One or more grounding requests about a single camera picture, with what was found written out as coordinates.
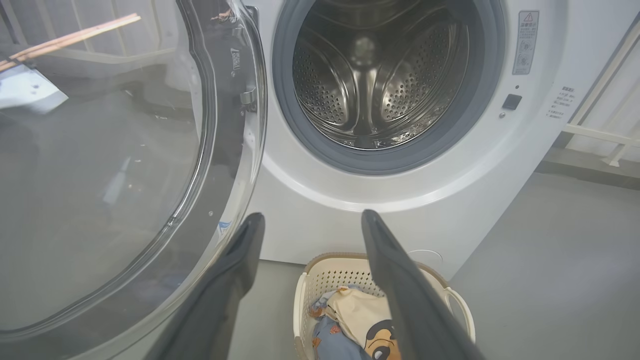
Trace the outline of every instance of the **washing machine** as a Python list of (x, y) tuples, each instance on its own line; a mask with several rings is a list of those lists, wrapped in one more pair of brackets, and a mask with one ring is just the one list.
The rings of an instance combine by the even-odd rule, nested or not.
[(262, 258), (363, 252), (374, 209), (450, 279), (640, 10), (598, 1), (271, 1)]
[(245, 214), (262, 259), (451, 278), (637, 1), (0, 1), (0, 357), (132, 359)]

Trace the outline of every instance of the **washing machine door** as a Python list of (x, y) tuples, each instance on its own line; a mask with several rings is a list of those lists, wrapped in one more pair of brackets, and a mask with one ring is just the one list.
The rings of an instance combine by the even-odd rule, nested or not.
[(111, 357), (244, 217), (266, 125), (255, 14), (7, 0), (0, 15), (0, 358)]

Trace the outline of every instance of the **warning label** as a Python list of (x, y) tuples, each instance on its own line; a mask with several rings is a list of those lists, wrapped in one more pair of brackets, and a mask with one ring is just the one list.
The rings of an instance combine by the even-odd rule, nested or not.
[(514, 75), (526, 75), (531, 70), (538, 36), (539, 14), (538, 11), (524, 11), (518, 14), (518, 43), (512, 72)]
[(231, 60), (234, 64), (234, 70), (240, 69), (240, 50), (231, 48)]
[(565, 115), (571, 115), (569, 112), (575, 107), (575, 89), (569, 86), (562, 86), (556, 98), (553, 99), (553, 104), (547, 110), (547, 117), (552, 119), (563, 119)]

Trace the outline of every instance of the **cartoon face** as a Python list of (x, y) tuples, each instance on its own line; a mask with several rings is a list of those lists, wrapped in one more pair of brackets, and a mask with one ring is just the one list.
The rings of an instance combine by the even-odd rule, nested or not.
[(373, 360), (401, 360), (391, 320), (382, 320), (369, 329), (364, 350)]

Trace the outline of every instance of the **basket handle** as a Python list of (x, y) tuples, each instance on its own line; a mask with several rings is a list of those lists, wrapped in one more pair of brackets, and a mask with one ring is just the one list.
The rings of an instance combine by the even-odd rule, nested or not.
[(469, 334), (469, 338), (474, 343), (476, 342), (476, 325), (474, 324), (474, 317), (471, 315), (471, 309), (465, 302), (465, 299), (460, 296), (460, 294), (453, 290), (451, 287), (447, 287), (445, 289), (445, 302), (447, 303), (447, 307), (451, 310), (451, 301), (450, 298), (453, 298), (460, 308), (462, 309), (465, 315), (465, 323), (467, 325), (467, 333)]
[(298, 278), (298, 285), (296, 286), (296, 289), (298, 290), (296, 292), (296, 296), (293, 300), (293, 336), (298, 336), (300, 337), (300, 326), (302, 325), (302, 319), (304, 319), (305, 314), (303, 314), (305, 312), (305, 289), (307, 287), (307, 284), (305, 282), (307, 278), (307, 273), (303, 272), (300, 277)]

